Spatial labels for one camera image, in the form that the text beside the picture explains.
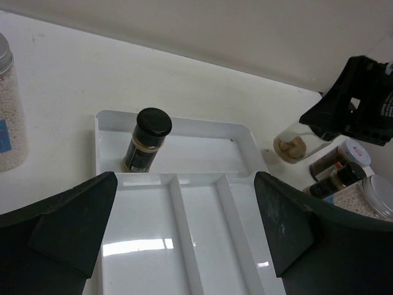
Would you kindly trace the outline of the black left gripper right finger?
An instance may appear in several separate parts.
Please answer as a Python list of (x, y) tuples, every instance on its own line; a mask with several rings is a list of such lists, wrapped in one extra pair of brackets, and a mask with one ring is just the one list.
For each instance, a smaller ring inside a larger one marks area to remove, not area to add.
[(258, 172), (255, 194), (287, 294), (391, 294), (392, 223), (319, 200)]

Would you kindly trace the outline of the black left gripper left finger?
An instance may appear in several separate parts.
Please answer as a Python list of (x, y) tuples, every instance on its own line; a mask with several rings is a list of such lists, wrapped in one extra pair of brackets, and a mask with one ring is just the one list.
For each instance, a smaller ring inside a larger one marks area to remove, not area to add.
[(1, 215), (1, 294), (82, 294), (117, 191), (107, 171)]

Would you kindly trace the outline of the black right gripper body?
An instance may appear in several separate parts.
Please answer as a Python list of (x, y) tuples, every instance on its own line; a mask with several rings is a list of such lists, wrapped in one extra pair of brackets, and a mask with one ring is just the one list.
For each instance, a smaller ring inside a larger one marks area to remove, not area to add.
[(351, 81), (351, 111), (344, 133), (351, 138), (384, 146), (392, 139), (392, 74), (386, 65), (366, 61)]

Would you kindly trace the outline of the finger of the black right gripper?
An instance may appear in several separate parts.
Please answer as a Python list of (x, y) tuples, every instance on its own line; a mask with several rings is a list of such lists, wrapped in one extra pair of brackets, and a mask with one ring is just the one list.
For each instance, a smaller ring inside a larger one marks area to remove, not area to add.
[(299, 122), (320, 133), (376, 141), (370, 127), (377, 80), (377, 61), (366, 56), (351, 57), (330, 90)]

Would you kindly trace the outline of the black pump-top clear bottle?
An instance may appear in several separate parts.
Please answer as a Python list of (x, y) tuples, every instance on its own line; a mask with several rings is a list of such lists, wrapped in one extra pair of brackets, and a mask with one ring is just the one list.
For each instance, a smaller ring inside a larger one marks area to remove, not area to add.
[(283, 161), (295, 164), (328, 146), (334, 139), (334, 136), (295, 122), (274, 138), (273, 148)]

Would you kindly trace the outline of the silver-lid blue-label jar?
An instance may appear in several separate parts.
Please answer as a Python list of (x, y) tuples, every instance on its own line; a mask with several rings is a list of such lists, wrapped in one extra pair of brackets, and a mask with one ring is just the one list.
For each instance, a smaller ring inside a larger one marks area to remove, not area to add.
[(368, 176), (324, 201), (362, 216), (392, 222), (392, 184), (379, 175)]

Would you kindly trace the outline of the silver-lid white bead jar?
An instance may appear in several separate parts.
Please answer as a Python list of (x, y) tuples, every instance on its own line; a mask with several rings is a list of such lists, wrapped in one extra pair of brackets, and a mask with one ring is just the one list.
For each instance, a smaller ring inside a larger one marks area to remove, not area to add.
[(7, 39), (1, 35), (1, 171), (21, 165), (26, 160), (28, 151), (14, 55)]

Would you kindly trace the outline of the small black-cap spice bottle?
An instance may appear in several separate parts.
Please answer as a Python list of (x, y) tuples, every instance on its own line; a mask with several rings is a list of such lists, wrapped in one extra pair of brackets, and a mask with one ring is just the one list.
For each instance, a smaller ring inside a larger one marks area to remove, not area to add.
[(161, 109), (141, 110), (122, 161), (124, 172), (148, 173), (172, 127), (170, 116)]

